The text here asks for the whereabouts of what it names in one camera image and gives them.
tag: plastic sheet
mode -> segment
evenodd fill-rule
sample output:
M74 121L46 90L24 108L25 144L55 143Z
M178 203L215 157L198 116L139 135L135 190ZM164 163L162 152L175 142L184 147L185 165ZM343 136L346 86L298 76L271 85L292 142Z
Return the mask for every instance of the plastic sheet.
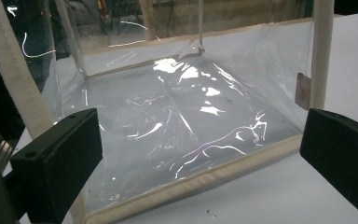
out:
M88 78L65 100L65 114L99 112L104 159L85 190L89 212L299 133L202 57Z
M48 0L2 1L28 69L42 92L51 118L62 118L60 84Z
M312 2L50 1L43 94L56 120L89 107L100 118L87 212L301 133Z

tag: beige fabric trim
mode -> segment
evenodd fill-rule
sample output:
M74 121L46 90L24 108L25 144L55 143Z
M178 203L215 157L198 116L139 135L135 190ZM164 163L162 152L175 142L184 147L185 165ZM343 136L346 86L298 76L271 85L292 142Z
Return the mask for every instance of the beige fabric trim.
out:
M31 77L1 1L0 73L31 137L35 139L52 127L48 109Z
M83 220L87 224L111 223L122 218L140 213L159 204L184 196L191 191L219 183L221 180L232 179L257 168L265 166L277 159L296 152L301 144L302 135L285 139L279 143L265 147L251 155L240 157L218 165L212 169L177 180L158 189L118 203L101 211L88 214Z
M69 208L69 213L71 214L74 224L80 224L82 222L83 217L86 215L86 202L83 191L80 191L79 195L77 195L74 203L72 203Z
M333 33L334 0L315 0L312 52L310 107L324 108L331 38Z

